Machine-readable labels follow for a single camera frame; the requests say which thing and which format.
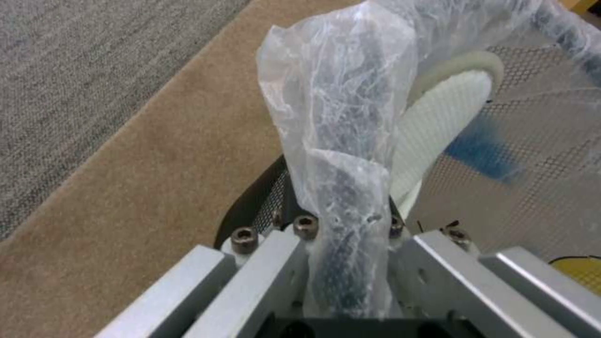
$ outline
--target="metal plate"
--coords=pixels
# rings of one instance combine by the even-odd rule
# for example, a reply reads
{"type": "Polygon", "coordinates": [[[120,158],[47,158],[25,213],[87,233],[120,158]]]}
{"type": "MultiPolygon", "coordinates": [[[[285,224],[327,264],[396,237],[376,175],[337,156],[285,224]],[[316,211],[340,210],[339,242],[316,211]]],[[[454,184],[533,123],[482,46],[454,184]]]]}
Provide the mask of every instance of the metal plate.
{"type": "Polygon", "coordinates": [[[233,257],[196,246],[96,337],[181,336],[235,271],[233,257]]]}
{"type": "Polygon", "coordinates": [[[306,273],[304,244],[272,231],[184,337],[253,337],[271,313],[289,310],[306,273]]]}
{"type": "Polygon", "coordinates": [[[439,231],[414,236],[390,259],[431,318],[466,316],[486,337],[573,337],[439,231]]]}
{"type": "Polygon", "coordinates": [[[523,248],[480,258],[482,264],[579,337],[601,337],[601,298],[523,248]]]}

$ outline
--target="carpet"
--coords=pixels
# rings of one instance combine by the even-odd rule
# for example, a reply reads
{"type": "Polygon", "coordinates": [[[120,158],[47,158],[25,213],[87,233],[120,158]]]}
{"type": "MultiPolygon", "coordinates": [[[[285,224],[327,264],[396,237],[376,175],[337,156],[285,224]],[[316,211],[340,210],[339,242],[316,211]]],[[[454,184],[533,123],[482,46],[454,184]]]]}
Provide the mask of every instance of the carpet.
{"type": "Polygon", "coordinates": [[[247,2],[0,2],[0,241],[247,2]]]}

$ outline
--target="plastic bag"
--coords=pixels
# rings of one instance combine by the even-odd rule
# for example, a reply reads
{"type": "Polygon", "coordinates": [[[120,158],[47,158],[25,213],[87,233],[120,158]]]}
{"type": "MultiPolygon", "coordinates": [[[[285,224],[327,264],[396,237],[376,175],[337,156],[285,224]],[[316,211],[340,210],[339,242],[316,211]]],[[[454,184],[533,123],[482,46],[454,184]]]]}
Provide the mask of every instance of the plastic bag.
{"type": "MultiPolygon", "coordinates": [[[[598,79],[598,35],[559,6],[521,0],[379,0],[269,31],[257,53],[259,83],[297,200],[320,221],[305,315],[388,314],[392,152],[416,75],[511,35],[514,44],[557,41],[570,60],[562,83],[582,81],[582,72],[598,79]]],[[[558,88],[549,81],[538,84],[529,91],[558,88]]],[[[507,90],[501,85],[498,94],[507,90]]],[[[478,121],[467,132],[490,131],[478,121]]],[[[468,153],[480,151],[482,142],[470,141],[468,153]]],[[[444,187],[435,189],[444,192],[444,187]]],[[[426,204],[429,209],[418,209],[430,215],[445,206],[426,204]]]]}
{"type": "Polygon", "coordinates": [[[305,310],[383,316],[393,126],[415,73],[413,30],[365,2],[273,27],[261,89],[299,204],[319,216],[305,310]]]}

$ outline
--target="bolt head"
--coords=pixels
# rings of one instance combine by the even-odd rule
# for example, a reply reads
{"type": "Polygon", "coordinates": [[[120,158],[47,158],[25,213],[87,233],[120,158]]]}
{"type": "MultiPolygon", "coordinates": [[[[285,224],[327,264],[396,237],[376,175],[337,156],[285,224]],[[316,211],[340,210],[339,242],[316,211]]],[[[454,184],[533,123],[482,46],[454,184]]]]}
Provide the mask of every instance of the bolt head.
{"type": "Polygon", "coordinates": [[[404,227],[405,227],[405,222],[403,222],[403,219],[398,216],[392,215],[390,232],[388,233],[388,237],[391,239],[399,238],[401,236],[401,234],[403,233],[404,227]]]}
{"type": "Polygon", "coordinates": [[[317,218],[310,215],[298,216],[294,219],[293,225],[296,236],[310,241],[317,236],[319,230],[319,222],[317,218]]]}
{"type": "Polygon", "coordinates": [[[252,227],[235,229],[230,238],[231,247],[235,253],[250,254],[258,245],[257,231],[252,227]]]}

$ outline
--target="wrapped object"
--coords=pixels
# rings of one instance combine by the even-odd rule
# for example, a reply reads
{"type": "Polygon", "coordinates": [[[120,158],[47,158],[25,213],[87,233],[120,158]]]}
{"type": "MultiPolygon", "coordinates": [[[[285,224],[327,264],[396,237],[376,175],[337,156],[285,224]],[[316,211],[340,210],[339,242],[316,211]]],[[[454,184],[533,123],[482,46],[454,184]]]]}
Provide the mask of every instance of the wrapped object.
{"type": "Polygon", "coordinates": [[[365,2],[274,27],[258,52],[297,200],[319,216],[309,315],[388,311],[389,171],[393,127],[416,68],[413,34],[365,2]]]}

